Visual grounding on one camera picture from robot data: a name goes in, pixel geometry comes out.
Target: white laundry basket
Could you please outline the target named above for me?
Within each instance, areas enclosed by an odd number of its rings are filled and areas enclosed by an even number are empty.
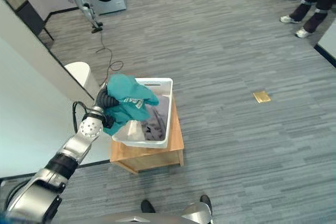
[[[170,78],[136,78],[136,81],[152,90],[154,94],[169,98],[166,136],[162,141],[147,141],[142,132],[141,122],[129,121],[112,136],[112,139],[127,146],[167,148],[172,114],[173,80]]]

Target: green towel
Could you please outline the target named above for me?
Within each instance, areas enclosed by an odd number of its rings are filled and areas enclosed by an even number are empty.
[[[145,104],[156,106],[159,100],[152,90],[136,82],[134,76],[113,74],[107,84],[108,95],[117,99],[120,104],[105,110],[105,114],[114,118],[112,128],[104,128],[104,132],[114,135],[129,120],[144,121],[150,115]]]

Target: gray carpet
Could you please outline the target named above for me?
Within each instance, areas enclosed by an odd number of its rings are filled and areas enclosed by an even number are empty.
[[[102,16],[123,73],[174,80],[185,166],[138,176],[110,164],[81,168],[56,219],[139,211],[144,198],[179,214],[207,193],[215,223],[335,222],[336,70],[313,49],[335,13],[299,39],[300,25],[278,21],[298,3],[129,0],[128,10]],[[47,28],[61,62],[85,61],[103,81],[109,55],[95,54],[100,35],[80,11],[52,16]],[[272,101],[258,104],[260,90]]]

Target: wooden stool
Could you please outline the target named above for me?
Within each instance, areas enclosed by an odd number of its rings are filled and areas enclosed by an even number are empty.
[[[183,166],[183,149],[184,143],[180,121],[175,101],[173,100],[171,129],[167,148],[129,147],[112,140],[110,162],[133,174],[138,174],[140,170],[166,165],[180,164]]]

